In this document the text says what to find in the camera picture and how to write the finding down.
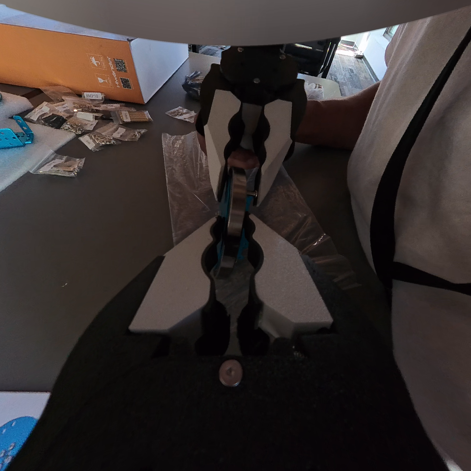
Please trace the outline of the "person's right hand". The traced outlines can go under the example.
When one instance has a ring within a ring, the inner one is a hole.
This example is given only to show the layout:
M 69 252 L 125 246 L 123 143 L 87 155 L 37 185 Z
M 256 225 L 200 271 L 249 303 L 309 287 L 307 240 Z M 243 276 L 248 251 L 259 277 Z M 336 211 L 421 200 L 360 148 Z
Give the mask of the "person's right hand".
M 239 147 L 230 154 L 227 159 L 227 165 L 234 168 L 250 170 L 258 168 L 260 162 L 252 150 Z

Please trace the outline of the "dark blue plastic bag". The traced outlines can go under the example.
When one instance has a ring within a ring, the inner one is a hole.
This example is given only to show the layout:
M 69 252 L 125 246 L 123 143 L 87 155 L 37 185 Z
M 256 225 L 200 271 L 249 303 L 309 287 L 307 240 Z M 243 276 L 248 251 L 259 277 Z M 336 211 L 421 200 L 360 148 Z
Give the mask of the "dark blue plastic bag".
M 185 76 L 183 83 L 181 84 L 182 89 L 192 99 L 199 101 L 201 94 L 201 85 L 205 78 L 205 74 L 201 71 L 194 71 L 189 75 Z

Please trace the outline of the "pile of small hardware bags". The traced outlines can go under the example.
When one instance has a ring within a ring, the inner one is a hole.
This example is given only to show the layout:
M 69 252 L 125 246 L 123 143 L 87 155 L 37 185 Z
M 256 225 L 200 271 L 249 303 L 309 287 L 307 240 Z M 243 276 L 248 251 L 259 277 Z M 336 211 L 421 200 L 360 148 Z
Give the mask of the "pile of small hardware bags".
M 108 102 L 101 92 L 76 94 L 62 86 L 45 86 L 48 97 L 25 115 L 25 120 L 73 133 L 92 151 L 106 145 L 136 142 L 146 129 L 130 128 L 132 123 L 152 122 L 149 111 L 121 102 Z

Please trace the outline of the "orange and white cardboard box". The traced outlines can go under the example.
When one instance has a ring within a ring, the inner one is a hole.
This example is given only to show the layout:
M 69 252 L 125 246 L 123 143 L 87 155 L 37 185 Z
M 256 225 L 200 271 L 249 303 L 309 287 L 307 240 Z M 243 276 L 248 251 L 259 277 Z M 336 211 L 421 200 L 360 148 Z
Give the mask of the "orange and white cardboard box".
M 188 59 L 187 44 L 127 37 L 28 14 L 1 4 L 0 81 L 65 86 L 145 104 Z

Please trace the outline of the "grey desk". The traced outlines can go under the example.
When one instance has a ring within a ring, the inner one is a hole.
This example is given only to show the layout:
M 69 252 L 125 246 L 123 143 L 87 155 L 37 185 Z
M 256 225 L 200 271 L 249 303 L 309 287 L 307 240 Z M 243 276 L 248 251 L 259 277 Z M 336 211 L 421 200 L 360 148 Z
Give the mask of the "grey desk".
M 184 135 L 177 106 L 198 110 L 181 82 L 187 63 L 146 106 L 136 143 L 90 152 L 76 178 L 24 174 L 1 192 L 1 391 L 48 392 L 97 313 L 173 246 L 162 133 Z

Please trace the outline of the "clear bag of long screws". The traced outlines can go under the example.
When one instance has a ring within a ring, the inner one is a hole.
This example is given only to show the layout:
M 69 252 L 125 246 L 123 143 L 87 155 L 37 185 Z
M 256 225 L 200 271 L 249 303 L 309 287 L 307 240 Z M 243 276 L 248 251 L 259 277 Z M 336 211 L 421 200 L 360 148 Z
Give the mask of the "clear bag of long screws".
M 51 151 L 34 165 L 29 170 L 29 173 L 76 178 L 82 170 L 84 163 L 85 158 L 63 156 Z

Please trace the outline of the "wide blue U bracket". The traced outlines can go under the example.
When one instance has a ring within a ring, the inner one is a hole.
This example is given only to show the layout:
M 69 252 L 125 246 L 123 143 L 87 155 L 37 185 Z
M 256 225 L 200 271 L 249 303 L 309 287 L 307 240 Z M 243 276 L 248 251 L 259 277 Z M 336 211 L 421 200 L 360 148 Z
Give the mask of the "wide blue U bracket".
M 19 115 L 13 116 L 14 121 L 21 128 L 20 132 L 15 132 L 11 128 L 1 128 L 0 130 L 0 148 L 13 149 L 24 147 L 32 144 L 34 141 L 34 133 Z

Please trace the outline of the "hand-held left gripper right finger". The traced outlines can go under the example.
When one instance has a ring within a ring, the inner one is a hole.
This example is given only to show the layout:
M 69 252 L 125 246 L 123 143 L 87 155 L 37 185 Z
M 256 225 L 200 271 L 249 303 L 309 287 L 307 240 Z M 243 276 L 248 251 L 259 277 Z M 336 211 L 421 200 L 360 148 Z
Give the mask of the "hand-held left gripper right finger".
M 242 355 L 265 355 L 276 339 L 328 332 L 333 318 L 300 252 L 256 216 L 244 218 L 253 267 L 237 321 Z

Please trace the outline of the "white instruction booklet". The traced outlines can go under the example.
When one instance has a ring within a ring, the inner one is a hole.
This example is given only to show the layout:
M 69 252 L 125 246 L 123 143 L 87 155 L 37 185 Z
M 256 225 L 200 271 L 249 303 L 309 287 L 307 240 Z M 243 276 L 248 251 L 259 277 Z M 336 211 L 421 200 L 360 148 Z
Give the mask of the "white instruction booklet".
M 9 467 L 49 400 L 50 392 L 0 393 L 0 469 Z

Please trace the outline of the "white foam sheet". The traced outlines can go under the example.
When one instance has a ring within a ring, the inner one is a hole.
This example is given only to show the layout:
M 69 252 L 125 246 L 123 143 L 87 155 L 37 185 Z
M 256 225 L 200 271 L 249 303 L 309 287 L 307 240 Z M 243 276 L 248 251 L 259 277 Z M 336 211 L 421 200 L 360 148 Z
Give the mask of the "white foam sheet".
M 32 104 L 27 98 L 1 92 L 0 127 L 9 128 L 15 132 L 20 131 L 12 116 L 20 115 L 30 109 L 32 109 Z M 29 124 L 29 127 L 34 134 L 32 144 L 0 151 L 1 191 L 33 169 L 50 152 L 59 150 L 75 138 L 73 133 L 39 124 Z

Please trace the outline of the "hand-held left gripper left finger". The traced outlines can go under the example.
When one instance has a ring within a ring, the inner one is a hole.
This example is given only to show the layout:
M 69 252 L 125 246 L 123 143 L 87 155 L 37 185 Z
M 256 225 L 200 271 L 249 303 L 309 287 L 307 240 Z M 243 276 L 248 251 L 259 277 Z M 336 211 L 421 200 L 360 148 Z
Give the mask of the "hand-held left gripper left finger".
M 224 221 L 212 218 L 169 250 L 129 330 L 183 338 L 198 355 L 223 355 L 230 340 L 230 316 L 216 298 L 211 271 Z

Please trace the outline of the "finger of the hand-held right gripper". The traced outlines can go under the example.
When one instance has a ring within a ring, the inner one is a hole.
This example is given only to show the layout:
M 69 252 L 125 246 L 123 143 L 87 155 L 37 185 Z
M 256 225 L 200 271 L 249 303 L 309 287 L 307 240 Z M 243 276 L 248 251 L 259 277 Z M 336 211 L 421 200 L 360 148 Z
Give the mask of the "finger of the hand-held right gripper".
M 262 144 L 262 156 L 259 158 L 261 167 L 256 205 L 261 205 L 270 191 L 291 146 L 291 111 L 292 103 L 280 99 L 268 103 L 264 108 L 269 133 Z
M 243 134 L 242 103 L 231 92 L 215 90 L 207 123 L 204 125 L 209 179 L 218 202 L 227 178 L 226 146 L 239 145 Z

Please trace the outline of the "black mesh office chair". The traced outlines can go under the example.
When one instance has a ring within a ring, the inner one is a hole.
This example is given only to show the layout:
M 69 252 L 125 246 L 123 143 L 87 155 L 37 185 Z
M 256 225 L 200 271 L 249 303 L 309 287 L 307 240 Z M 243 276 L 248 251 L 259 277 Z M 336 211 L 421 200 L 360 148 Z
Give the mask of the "black mesh office chair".
M 298 73 L 327 78 L 340 37 L 284 45 L 284 53 L 297 63 Z

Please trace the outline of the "single clear hardware packet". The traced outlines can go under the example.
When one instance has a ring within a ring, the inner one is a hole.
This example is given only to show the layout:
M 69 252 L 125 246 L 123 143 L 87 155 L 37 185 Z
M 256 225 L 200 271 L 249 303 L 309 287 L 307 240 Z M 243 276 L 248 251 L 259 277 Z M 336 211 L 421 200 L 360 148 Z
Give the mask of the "single clear hardware packet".
M 181 106 L 169 110 L 165 113 L 169 117 L 178 119 L 180 121 L 186 121 L 189 123 L 194 123 L 197 113 L 195 111 L 183 108 Z

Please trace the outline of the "person's right forearm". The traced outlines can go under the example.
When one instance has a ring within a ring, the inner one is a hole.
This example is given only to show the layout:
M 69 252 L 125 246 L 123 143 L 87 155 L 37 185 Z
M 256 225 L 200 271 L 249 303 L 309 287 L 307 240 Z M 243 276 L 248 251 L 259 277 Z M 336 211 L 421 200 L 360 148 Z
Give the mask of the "person's right forearm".
M 308 100 L 295 142 L 352 151 L 380 83 L 348 97 Z

